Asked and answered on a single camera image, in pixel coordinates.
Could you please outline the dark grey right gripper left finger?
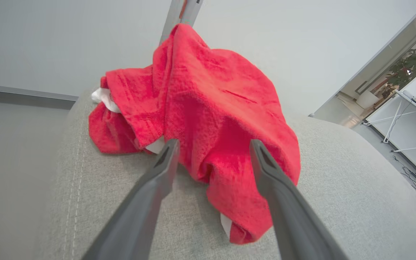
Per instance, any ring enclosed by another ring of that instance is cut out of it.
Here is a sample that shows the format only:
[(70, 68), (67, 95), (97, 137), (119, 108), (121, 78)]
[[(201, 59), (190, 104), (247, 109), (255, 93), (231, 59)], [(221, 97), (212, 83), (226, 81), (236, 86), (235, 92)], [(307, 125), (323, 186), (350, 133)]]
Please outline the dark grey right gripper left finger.
[(83, 255), (83, 260), (147, 260), (162, 201), (172, 192), (180, 144), (170, 139)]

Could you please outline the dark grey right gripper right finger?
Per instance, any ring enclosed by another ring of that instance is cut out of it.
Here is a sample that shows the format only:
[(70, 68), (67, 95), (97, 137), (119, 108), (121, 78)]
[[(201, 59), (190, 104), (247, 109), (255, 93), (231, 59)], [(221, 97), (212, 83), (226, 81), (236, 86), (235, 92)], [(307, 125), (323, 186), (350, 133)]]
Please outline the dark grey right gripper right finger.
[(250, 142), (259, 194), (268, 202), (283, 260), (346, 260), (348, 257), (261, 140)]

